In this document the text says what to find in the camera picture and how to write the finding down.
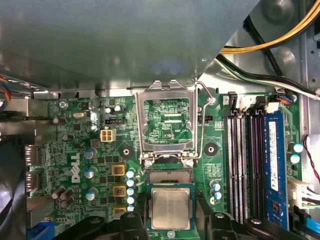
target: ram slot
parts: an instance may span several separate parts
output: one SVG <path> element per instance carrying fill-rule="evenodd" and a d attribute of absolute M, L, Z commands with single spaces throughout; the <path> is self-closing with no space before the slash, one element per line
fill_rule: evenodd
<path fill-rule="evenodd" d="M 229 210 L 234 219 L 243 224 L 249 216 L 246 120 L 227 119 L 228 167 L 229 167 Z"/>
<path fill-rule="evenodd" d="M 250 215 L 264 217 L 264 188 L 262 185 L 265 159 L 264 117 L 262 115 L 254 115 L 248 119 Z"/>

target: electrolytic capacitor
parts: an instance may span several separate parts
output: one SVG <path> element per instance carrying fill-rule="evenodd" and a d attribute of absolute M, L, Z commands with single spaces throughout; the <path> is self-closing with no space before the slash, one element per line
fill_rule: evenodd
<path fill-rule="evenodd" d="M 132 206 L 132 205 L 129 205 L 129 206 L 126 208 L 126 210 L 127 210 L 128 212 L 133 212 L 133 211 L 135 210 L 135 207 Z"/>
<path fill-rule="evenodd" d="M 58 199 L 60 197 L 60 195 L 65 191 L 66 189 L 63 186 L 60 186 L 57 190 L 55 190 L 51 197 L 53 199 Z"/>
<path fill-rule="evenodd" d="M 128 194 L 128 196 L 132 196 L 133 194 L 135 194 L 135 190 L 133 188 L 129 187 L 126 190 L 126 194 Z"/>
<path fill-rule="evenodd" d="M 290 156 L 290 162 L 292 164 L 298 164 L 300 162 L 300 157 L 298 154 L 293 154 L 292 156 Z"/>
<path fill-rule="evenodd" d="M 95 187 L 92 187 L 89 189 L 89 191 L 86 192 L 85 194 L 85 198 L 88 200 L 88 201 L 93 201 L 96 196 L 98 195 L 98 189 L 96 189 Z"/>
<path fill-rule="evenodd" d="M 129 196 L 127 199 L 126 199 L 126 202 L 129 204 L 129 205 L 132 205 L 135 203 L 135 199 L 132 197 L 132 196 Z"/>
<path fill-rule="evenodd" d="M 126 177 L 128 179 L 132 179 L 135 176 L 135 169 L 134 168 L 129 168 L 128 171 L 126 172 Z"/>
<path fill-rule="evenodd" d="M 69 198 L 68 198 L 67 200 L 65 200 L 65 201 L 60 201 L 60 208 L 66 209 L 66 208 L 69 207 L 73 202 L 74 202 L 74 198 L 73 198 L 73 197 L 69 197 Z"/>
<path fill-rule="evenodd" d="M 213 184 L 212 189 L 217 192 L 221 189 L 221 185 L 219 183 L 215 183 Z"/>
<path fill-rule="evenodd" d="M 129 188 L 131 188 L 131 187 L 133 187 L 133 186 L 135 185 L 135 181 L 132 180 L 132 179 L 128 179 L 128 180 L 126 181 L 126 185 L 127 185 Z"/>
<path fill-rule="evenodd" d="M 216 192 L 215 194 L 214 194 L 214 198 L 215 199 L 217 199 L 217 200 L 220 200 L 221 198 L 222 198 L 222 194 L 221 194 L 221 192 Z"/>
<path fill-rule="evenodd" d="M 292 141 L 288 143 L 288 150 L 299 154 L 304 150 L 304 146 L 302 146 L 301 143 L 295 143 Z"/>
<path fill-rule="evenodd" d="M 67 123 L 67 119 L 64 117 L 54 117 L 52 119 L 52 123 L 55 125 L 65 125 Z"/>
<path fill-rule="evenodd" d="M 62 141 L 64 142 L 68 142 L 68 141 L 72 141 L 75 139 L 75 136 L 72 134 L 64 134 L 62 135 Z"/>
<path fill-rule="evenodd" d="M 92 159 L 92 158 L 95 158 L 97 155 L 97 150 L 95 148 L 90 148 L 90 149 L 87 149 L 85 150 L 83 156 L 85 159 Z"/>
<path fill-rule="evenodd" d="M 123 110 L 123 109 L 122 109 L 122 107 L 121 107 L 120 105 L 115 105 L 114 111 L 115 111 L 117 114 L 121 113 L 122 110 Z"/>
<path fill-rule="evenodd" d="M 114 109 L 113 107 L 106 107 L 104 110 L 105 114 L 113 114 L 114 113 Z"/>
<path fill-rule="evenodd" d="M 84 172 L 84 176 L 87 179 L 92 179 L 98 172 L 98 169 L 94 166 L 89 167 L 87 170 Z"/>
<path fill-rule="evenodd" d="M 74 193 L 74 190 L 72 188 L 67 188 L 67 190 L 61 193 L 60 200 L 66 201 L 69 197 L 72 196 L 73 193 Z"/>

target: yellow cable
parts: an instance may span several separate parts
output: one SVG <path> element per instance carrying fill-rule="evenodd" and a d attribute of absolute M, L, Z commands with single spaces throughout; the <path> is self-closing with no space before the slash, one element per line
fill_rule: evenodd
<path fill-rule="evenodd" d="M 266 42 L 263 44 L 255 45 L 255 46 L 248 46 L 248 47 L 236 47 L 236 48 L 223 48 L 221 50 L 221 54 L 241 54 L 241 53 L 249 53 L 258 51 L 261 49 L 265 49 L 268 47 L 271 47 L 272 45 L 276 45 L 282 41 L 285 41 L 293 36 L 295 36 L 297 33 L 302 31 L 304 28 L 308 26 L 309 23 L 311 23 L 316 16 L 320 13 L 320 0 L 316 0 L 310 11 L 306 14 L 306 16 L 288 33 L 285 35 L 279 37 L 276 40 Z"/>

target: dell logo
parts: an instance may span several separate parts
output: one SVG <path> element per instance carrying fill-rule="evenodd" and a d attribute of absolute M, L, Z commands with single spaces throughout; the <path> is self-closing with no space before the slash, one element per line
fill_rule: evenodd
<path fill-rule="evenodd" d="M 75 160 L 73 162 L 71 162 L 71 173 L 72 173 L 72 177 L 71 177 L 71 182 L 73 184 L 78 184 L 80 183 L 80 176 L 79 176 L 79 173 L 80 173 L 80 168 L 79 168 L 79 165 L 80 165 L 80 154 L 77 153 L 75 156 L 71 156 L 71 160 Z"/>

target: ram module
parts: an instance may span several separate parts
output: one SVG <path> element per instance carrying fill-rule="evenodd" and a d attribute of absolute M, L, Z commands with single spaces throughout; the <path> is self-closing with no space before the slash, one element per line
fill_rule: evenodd
<path fill-rule="evenodd" d="M 264 117 L 266 215 L 289 229 L 285 124 L 281 111 Z"/>

